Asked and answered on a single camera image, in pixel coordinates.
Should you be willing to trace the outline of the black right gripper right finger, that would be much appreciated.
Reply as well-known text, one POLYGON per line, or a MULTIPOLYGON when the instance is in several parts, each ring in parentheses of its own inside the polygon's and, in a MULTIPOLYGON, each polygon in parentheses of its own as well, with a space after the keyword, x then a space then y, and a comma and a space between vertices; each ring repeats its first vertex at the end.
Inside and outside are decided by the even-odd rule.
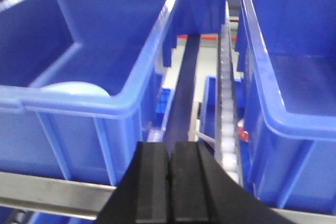
POLYGON ((235 183, 202 143, 177 142, 170 166, 172 223, 291 223, 235 183))

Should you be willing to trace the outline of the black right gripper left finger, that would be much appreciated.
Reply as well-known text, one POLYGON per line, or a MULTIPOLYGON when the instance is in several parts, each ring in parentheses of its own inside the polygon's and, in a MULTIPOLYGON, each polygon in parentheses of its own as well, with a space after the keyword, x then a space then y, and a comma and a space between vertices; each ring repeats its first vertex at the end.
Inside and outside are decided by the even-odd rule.
POLYGON ((164 143, 139 142, 96 223, 168 223, 169 157, 164 143))

